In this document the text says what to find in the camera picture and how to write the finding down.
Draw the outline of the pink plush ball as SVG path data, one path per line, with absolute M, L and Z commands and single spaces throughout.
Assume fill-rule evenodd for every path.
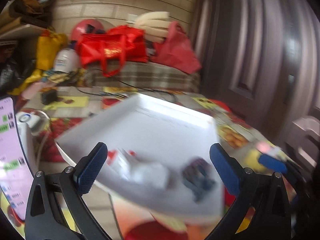
M 279 151 L 279 148 L 272 146 L 266 141 L 259 141 L 256 143 L 255 148 L 262 154 L 267 154 L 270 156 L 275 156 Z

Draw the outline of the red plush apple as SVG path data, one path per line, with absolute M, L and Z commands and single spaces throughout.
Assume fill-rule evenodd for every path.
M 176 232 L 150 221 L 139 224 L 130 229 L 124 237 L 125 240 L 188 240 L 186 232 Z

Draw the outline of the dark grey cloth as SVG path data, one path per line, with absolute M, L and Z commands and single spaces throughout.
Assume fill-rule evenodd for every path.
M 212 191 L 216 182 L 210 177 L 211 166 L 203 158 L 196 158 L 182 170 L 183 185 L 191 190 L 199 203 Z

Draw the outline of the white rolled sock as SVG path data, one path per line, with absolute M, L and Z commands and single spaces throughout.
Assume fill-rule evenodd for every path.
M 110 167 L 124 180 L 131 183 L 165 190 L 170 179 L 170 170 L 158 162 L 139 161 L 122 150 L 115 156 Z

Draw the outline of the white round-button device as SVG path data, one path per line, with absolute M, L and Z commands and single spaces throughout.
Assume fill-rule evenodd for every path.
M 41 118 L 38 115 L 27 112 L 18 112 L 16 120 L 18 124 L 27 124 L 31 130 L 35 129 L 41 122 Z

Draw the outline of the fruit print tablecloth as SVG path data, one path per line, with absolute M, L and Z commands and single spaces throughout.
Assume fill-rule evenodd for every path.
M 42 119 L 34 137 L 34 145 L 43 146 L 40 165 L 47 172 L 57 172 L 67 165 L 54 142 L 58 136 L 82 120 L 120 102 L 124 96 L 135 94 L 132 88 L 105 87 L 103 91 L 107 96 L 100 96 L 101 90 L 101 87 L 60 87 L 57 90 L 58 101 L 49 105 L 41 103 L 40 93 L 36 93 L 30 100 L 19 98 L 18 110 L 34 112 Z M 170 90 L 154 92 L 152 96 L 175 101 L 178 105 L 217 117 L 219 137 L 227 152 L 255 172 L 267 173 L 266 167 L 258 163 L 262 153 L 255 145 L 259 141 L 272 143 L 234 116 L 224 103 L 205 98 L 201 94 Z M 225 141 L 228 131 L 236 134 L 236 141 Z M 210 221 L 196 222 L 149 211 L 97 186 L 92 187 L 90 193 L 85 195 L 85 201 L 99 223 L 114 239 L 124 239 L 130 229 L 150 221 L 157 221 L 172 231 L 186 232 L 188 239 L 204 239 L 220 220 L 220 217 L 214 217 Z

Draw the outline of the white cardboard box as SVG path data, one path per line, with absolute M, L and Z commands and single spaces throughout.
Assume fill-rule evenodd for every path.
M 109 150 L 131 150 L 140 161 L 161 163 L 171 173 L 166 190 L 125 181 L 107 165 L 95 184 L 147 209 L 193 223 L 208 223 L 224 210 L 224 185 L 216 169 L 210 169 L 214 187 L 199 203 L 183 185 L 181 172 L 196 158 L 209 161 L 210 147 L 218 141 L 213 117 L 136 94 L 69 129 L 57 138 L 56 145 L 69 165 L 75 165 L 99 142 Z

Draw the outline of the black power adapter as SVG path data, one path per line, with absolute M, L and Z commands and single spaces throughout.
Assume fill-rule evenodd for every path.
M 41 102 L 44 105 L 49 105 L 52 102 L 57 101 L 57 98 L 57 90 L 55 89 L 47 90 L 41 94 Z

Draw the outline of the dark red fabric bag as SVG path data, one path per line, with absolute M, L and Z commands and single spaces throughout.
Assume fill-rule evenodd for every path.
M 154 42 L 153 46 L 155 54 L 150 57 L 151 62 L 173 67 L 187 74 L 194 74 L 202 68 L 191 41 L 177 21 L 170 23 L 165 41 Z

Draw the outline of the white helmet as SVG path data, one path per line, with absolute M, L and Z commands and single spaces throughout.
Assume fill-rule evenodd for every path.
M 54 61 L 53 71 L 70 74 L 79 68 L 81 68 L 81 61 L 75 50 L 67 48 L 58 52 Z

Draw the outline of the plaid blanket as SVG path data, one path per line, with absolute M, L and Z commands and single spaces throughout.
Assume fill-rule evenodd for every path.
M 200 90 L 199 73 L 186 74 L 178 69 L 153 62 L 127 62 L 116 76 L 103 76 L 101 67 L 90 64 L 84 71 L 84 86 L 140 87 L 197 93 Z

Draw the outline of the yellow shopping bag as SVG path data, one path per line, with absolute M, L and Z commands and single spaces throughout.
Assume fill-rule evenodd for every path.
M 50 70 L 59 51 L 68 45 L 68 37 L 64 33 L 46 29 L 39 36 L 36 49 L 36 69 Z

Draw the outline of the cream foam roll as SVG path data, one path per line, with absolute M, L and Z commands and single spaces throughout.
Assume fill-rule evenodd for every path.
M 147 41 L 163 43 L 167 38 L 170 23 L 169 12 L 153 11 L 139 15 L 134 26 L 144 31 L 144 38 Z

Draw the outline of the shiny red tote bag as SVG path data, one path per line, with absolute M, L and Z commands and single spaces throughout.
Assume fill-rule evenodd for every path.
M 84 34 L 76 43 L 75 51 L 84 68 L 99 62 L 105 77 L 117 75 L 127 61 L 148 61 L 144 31 L 128 25 L 120 25 L 104 34 Z

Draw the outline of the red helmet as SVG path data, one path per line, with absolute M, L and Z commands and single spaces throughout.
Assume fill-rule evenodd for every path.
M 96 32 L 104 32 L 104 26 L 98 20 L 89 18 L 81 20 L 71 31 L 71 40 L 77 41 L 83 34 L 95 34 Z

